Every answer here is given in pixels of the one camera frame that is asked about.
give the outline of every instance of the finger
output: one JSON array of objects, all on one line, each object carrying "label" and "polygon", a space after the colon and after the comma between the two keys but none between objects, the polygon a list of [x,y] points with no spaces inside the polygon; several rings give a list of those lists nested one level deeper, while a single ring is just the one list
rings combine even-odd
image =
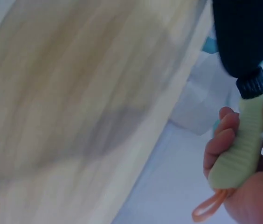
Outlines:
[{"label": "finger", "polygon": [[230,107],[225,106],[225,107],[221,108],[220,112],[219,112],[220,120],[222,120],[229,113],[234,113],[234,111]]},{"label": "finger", "polygon": [[218,156],[227,151],[235,139],[235,132],[232,128],[223,130],[206,145],[204,153],[204,175],[208,178],[209,171],[213,167]]},{"label": "finger", "polygon": [[237,133],[239,127],[239,114],[235,112],[227,113],[221,120],[219,126],[215,130],[214,136],[226,129],[233,129]]}]

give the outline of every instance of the ribbed grip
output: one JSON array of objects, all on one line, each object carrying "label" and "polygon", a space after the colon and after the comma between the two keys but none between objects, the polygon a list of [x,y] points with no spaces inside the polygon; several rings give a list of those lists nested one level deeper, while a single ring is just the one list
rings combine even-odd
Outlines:
[{"label": "ribbed grip", "polygon": [[256,171],[263,143],[263,94],[241,99],[240,125],[233,146],[212,167],[208,182],[213,189],[240,187]]}]

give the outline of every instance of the orange rubber strap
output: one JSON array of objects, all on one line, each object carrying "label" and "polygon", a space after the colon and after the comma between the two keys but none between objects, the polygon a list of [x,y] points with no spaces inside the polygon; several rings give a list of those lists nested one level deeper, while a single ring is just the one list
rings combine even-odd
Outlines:
[{"label": "orange rubber strap", "polygon": [[209,198],[205,202],[201,203],[192,212],[193,221],[196,223],[203,222],[209,217],[211,217],[219,209],[221,204],[224,203],[225,199],[229,197],[231,194],[233,194],[234,191],[235,191],[234,189],[216,190],[215,195],[213,195],[211,198]]}]

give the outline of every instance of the white surface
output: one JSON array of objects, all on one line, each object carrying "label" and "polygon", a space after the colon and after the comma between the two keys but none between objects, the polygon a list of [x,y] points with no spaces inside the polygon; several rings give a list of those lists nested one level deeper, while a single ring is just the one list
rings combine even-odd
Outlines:
[{"label": "white surface", "polygon": [[[192,210],[213,194],[202,172],[208,138],[168,123],[113,224],[193,223]],[[235,224],[224,207],[205,223]]]}]

